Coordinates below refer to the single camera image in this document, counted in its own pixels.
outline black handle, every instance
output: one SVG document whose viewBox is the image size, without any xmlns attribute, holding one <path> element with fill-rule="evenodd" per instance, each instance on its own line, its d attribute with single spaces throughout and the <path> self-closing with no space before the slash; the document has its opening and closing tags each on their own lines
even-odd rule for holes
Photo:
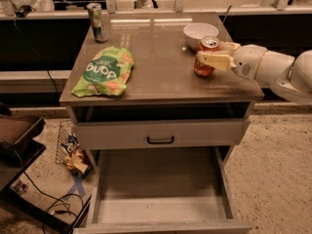
<svg viewBox="0 0 312 234">
<path fill-rule="evenodd" d="M 175 137 L 172 136 L 170 140 L 151 140 L 150 137 L 147 137 L 147 143 L 149 144 L 172 144 L 175 141 Z"/>
</svg>

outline tin can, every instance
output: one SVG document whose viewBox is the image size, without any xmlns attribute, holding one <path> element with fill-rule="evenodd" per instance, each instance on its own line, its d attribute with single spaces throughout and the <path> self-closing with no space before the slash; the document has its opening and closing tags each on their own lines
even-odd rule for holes
<svg viewBox="0 0 312 234">
<path fill-rule="evenodd" d="M 90 3 L 87 5 L 87 10 L 96 42 L 106 42 L 108 37 L 101 16 L 101 5 L 99 3 Z"/>
<path fill-rule="evenodd" d="M 198 44 L 197 53 L 200 51 L 214 52 L 219 50 L 220 40 L 213 36 L 205 36 Z M 199 76 L 209 76 L 214 72 L 214 68 L 201 63 L 197 55 L 194 62 L 194 71 Z"/>
</svg>

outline speckled floor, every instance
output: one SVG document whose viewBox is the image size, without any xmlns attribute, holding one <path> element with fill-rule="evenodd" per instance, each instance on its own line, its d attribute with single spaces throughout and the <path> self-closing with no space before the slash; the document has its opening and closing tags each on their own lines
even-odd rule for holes
<svg viewBox="0 0 312 234">
<path fill-rule="evenodd" d="M 56 196 L 66 193 L 72 177 L 55 161 L 59 123 L 67 119 L 65 111 L 56 107 L 14 109 L 14 113 L 45 118 L 45 130 L 36 139 L 47 150 L 27 171 L 42 190 Z M 253 109 L 251 124 L 226 165 L 238 217 L 253 224 L 249 234 L 312 233 L 311 113 L 312 106 L 288 102 L 262 102 Z M 87 194 L 92 180 L 90 173 L 84 181 Z M 31 184 L 24 197 L 43 208 L 51 204 Z M 75 211 L 79 206 L 72 204 Z M 0 227 L 5 234 L 43 233 L 41 223 L 3 202 Z"/>
</svg>

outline bag of chips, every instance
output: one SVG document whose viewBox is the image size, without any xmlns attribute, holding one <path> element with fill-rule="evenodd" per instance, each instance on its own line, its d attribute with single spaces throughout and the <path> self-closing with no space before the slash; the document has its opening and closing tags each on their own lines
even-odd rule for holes
<svg viewBox="0 0 312 234">
<path fill-rule="evenodd" d="M 134 65 L 132 54 L 127 49 L 108 47 L 88 64 L 71 93 L 77 97 L 120 96 Z"/>
</svg>

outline open drawer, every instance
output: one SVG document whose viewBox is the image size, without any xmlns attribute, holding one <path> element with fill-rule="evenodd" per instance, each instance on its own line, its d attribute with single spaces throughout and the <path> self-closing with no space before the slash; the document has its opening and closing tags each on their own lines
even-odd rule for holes
<svg viewBox="0 0 312 234">
<path fill-rule="evenodd" d="M 89 150 L 235 145 L 249 119 L 78 123 L 73 131 Z"/>
<path fill-rule="evenodd" d="M 234 212 L 217 147 L 100 152 L 86 227 L 75 234 L 247 233 Z"/>
</svg>

